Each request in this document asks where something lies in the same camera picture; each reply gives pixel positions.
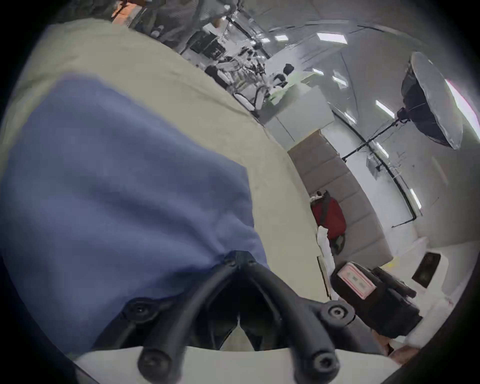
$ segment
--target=red backpack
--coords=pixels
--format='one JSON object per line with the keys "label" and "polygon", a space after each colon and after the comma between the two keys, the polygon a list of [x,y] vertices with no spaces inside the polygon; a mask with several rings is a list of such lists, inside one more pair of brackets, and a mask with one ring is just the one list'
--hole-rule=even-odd
{"label": "red backpack", "polygon": [[311,203],[310,208],[317,225],[328,229],[327,237],[330,240],[332,253],[339,254],[345,246],[345,230],[347,229],[340,204],[330,196],[328,191],[325,191],[320,199]]}

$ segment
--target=white cabinet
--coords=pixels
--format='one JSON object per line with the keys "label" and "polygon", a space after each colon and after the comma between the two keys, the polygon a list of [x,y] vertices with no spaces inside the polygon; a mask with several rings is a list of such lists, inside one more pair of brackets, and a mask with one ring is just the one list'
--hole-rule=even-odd
{"label": "white cabinet", "polygon": [[325,96],[312,88],[274,116],[265,128],[287,151],[314,131],[334,121]]}

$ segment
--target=blue cloth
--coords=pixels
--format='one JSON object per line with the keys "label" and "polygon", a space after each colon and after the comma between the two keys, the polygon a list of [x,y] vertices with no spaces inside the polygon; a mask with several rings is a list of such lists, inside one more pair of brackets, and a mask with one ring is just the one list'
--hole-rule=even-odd
{"label": "blue cloth", "polygon": [[246,169],[79,75],[10,151],[0,230],[20,297],[65,353],[89,350],[129,299],[177,295],[231,250],[266,265]]}

